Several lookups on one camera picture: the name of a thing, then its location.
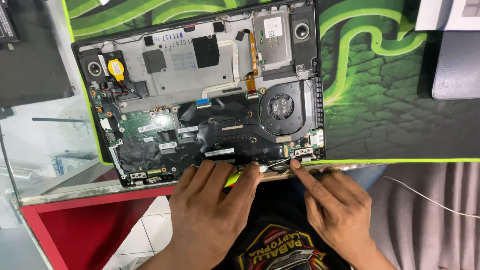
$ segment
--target white label sticker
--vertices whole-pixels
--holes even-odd
[[[153,124],[150,124],[150,125],[139,127],[138,132],[142,133],[142,132],[146,132],[146,131],[153,130],[153,129],[160,128],[160,127],[162,127],[162,125],[160,123],[153,123]]]
[[[109,62],[108,64],[112,66],[113,74],[114,74],[114,75],[121,75],[121,69],[120,69],[120,64],[119,64],[119,62],[117,62],[117,61],[115,61],[115,62]]]
[[[224,154],[230,154],[230,153],[235,153],[235,150],[233,150],[233,148],[228,148],[228,149],[223,149],[223,150],[206,152],[205,156],[206,157],[211,157],[211,156],[218,156],[218,155],[224,155]]]
[[[110,72],[108,72],[107,64],[105,64],[105,59],[103,58],[103,55],[99,54],[98,59],[100,60],[100,64],[102,65],[103,72],[105,72],[105,75],[110,76]]]
[[[189,126],[189,127],[179,128],[177,132],[183,133],[183,132],[190,132],[190,131],[197,131],[197,130],[198,130],[198,126]]]
[[[312,116],[312,94],[305,92],[305,116]]]
[[[264,27],[267,38],[283,36],[281,17],[264,20]]]
[[[160,150],[174,148],[174,147],[177,147],[177,142],[159,144],[158,147],[160,148]]]

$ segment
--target hand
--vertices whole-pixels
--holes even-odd
[[[357,270],[395,269],[370,237],[372,199],[342,172],[323,175],[319,181],[298,162],[292,170],[307,188],[307,219],[318,235]]]
[[[256,187],[263,178],[258,163],[252,162],[226,195],[223,187],[235,173],[233,165],[215,165],[211,160],[204,160],[198,169],[185,170],[169,200],[172,239],[147,266],[202,270],[223,260],[247,224]]]

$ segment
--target white cable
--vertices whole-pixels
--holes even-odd
[[[473,218],[478,218],[478,219],[480,219],[480,217],[479,217],[479,216],[475,216],[475,215],[469,215],[469,214],[464,214],[464,213],[457,212],[457,211],[455,211],[455,210],[451,210],[450,208],[447,208],[447,207],[445,207],[445,206],[443,206],[443,205],[441,205],[441,204],[437,203],[436,201],[433,201],[432,199],[428,198],[427,196],[425,196],[425,195],[423,195],[422,193],[420,193],[420,192],[416,191],[415,189],[413,189],[413,188],[411,188],[411,187],[407,186],[406,184],[404,184],[403,182],[401,182],[401,181],[399,181],[399,180],[397,180],[397,179],[393,179],[392,177],[388,177],[388,176],[385,176],[385,175],[380,175],[380,176],[381,176],[381,177],[388,178],[388,179],[390,179],[390,180],[393,180],[393,181],[395,181],[395,182],[399,182],[400,184],[402,184],[402,185],[406,186],[406,187],[407,187],[409,190],[411,190],[411,191],[413,191],[413,192],[417,193],[418,195],[420,195],[420,196],[424,197],[425,199],[427,199],[427,200],[431,201],[432,203],[434,203],[434,204],[436,204],[436,205],[438,205],[438,206],[440,206],[440,207],[442,207],[442,208],[444,208],[444,209],[446,209],[446,210],[448,210],[448,211],[450,211],[450,212],[454,212],[455,214],[459,214],[459,215],[462,215],[462,216],[467,216],[467,217],[473,217]]]

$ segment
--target laptop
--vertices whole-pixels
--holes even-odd
[[[325,159],[317,18],[284,0],[73,43],[101,158],[124,187]]]

